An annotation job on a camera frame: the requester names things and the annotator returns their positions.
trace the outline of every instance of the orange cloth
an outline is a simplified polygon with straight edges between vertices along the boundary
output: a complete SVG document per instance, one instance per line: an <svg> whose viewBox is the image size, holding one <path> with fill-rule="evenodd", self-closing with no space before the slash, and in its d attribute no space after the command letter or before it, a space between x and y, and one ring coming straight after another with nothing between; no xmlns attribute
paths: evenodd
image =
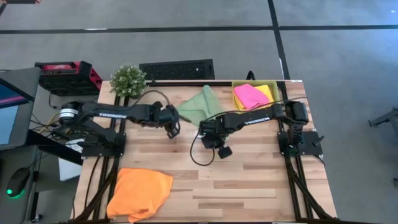
<svg viewBox="0 0 398 224"><path fill-rule="evenodd" d="M149 169L122 168L106 208L109 218L128 215L129 222L149 218L170 194L173 177Z"/></svg>

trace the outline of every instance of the black floor stripe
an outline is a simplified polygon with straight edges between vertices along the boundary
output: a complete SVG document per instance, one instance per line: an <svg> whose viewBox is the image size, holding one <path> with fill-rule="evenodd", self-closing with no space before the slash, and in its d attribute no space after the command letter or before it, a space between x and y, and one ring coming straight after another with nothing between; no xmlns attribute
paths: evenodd
<svg viewBox="0 0 398 224"><path fill-rule="evenodd" d="M4 12L4 9L6 8L7 4L1 4L0 6L0 16L2 14L2 12Z"/></svg>
<svg viewBox="0 0 398 224"><path fill-rule="evenodd" d="M134 32L257 31L272 29L273 28L271 26L143 27L109 29L0 30L0 34L107 34Z"/></svg>
<svg viewBox="0 0 398 224"><path fill-rule="evenodd" d="M398 25L354 25L354 26L280 26L279 30L374 30L398 29Z"/></svg>
<svg viewBox="0 0 398 224"><path fill-rule="evenodd" d="M268 5L269 5L269 11L271 13L272 27L274 28L276 47L278 49L280 64L282 66L283 79L290 80L289 69L287 68L284 45L282 43L282 37L280 36L279 25L278 25L278 20L277 20L273 0L268 0Z"/></svg>

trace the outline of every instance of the green cloth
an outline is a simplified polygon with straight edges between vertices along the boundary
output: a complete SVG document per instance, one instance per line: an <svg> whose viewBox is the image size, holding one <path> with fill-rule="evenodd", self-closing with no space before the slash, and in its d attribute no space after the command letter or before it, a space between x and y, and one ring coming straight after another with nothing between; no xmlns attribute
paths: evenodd
<svg viewBox="0 0 398 224"><path fill-rule="evenodd" d="M189 120L196 126L199 126L200 121L224 111L217 96L208 85L203 87L201 93L178 106L177 110L183 119Z"/></svg>

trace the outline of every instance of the monitor screen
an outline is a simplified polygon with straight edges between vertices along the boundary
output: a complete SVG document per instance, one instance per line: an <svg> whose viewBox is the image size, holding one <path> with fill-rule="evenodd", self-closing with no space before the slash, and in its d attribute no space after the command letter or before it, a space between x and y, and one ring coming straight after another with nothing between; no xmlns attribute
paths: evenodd
<svg viewBox="0 0 398 224"><path fill-rule="evenodd" d="M9 83L6 83L4 80L0 81L0 108L21 105L29 101L13 89Z"/></svg>
<svg viewBox="0 0 398 224"><path fill-rule="evenodd" d="M18 106L0 109L0 144L8 144L17 112Z"/></svg>

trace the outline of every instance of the computer mouse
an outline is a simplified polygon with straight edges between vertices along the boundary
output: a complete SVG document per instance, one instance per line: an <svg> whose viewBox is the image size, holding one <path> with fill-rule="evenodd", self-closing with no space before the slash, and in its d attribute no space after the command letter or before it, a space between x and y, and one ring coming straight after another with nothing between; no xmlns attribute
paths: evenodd
<svg viewBox="0 0 398 224"><path fill-rule="evenodd" d="M25 184L29 176L30 170L27 167L19 168L17 171L15 171L7 185L8 196L15 197L19 195L25 188Z"/></svg>

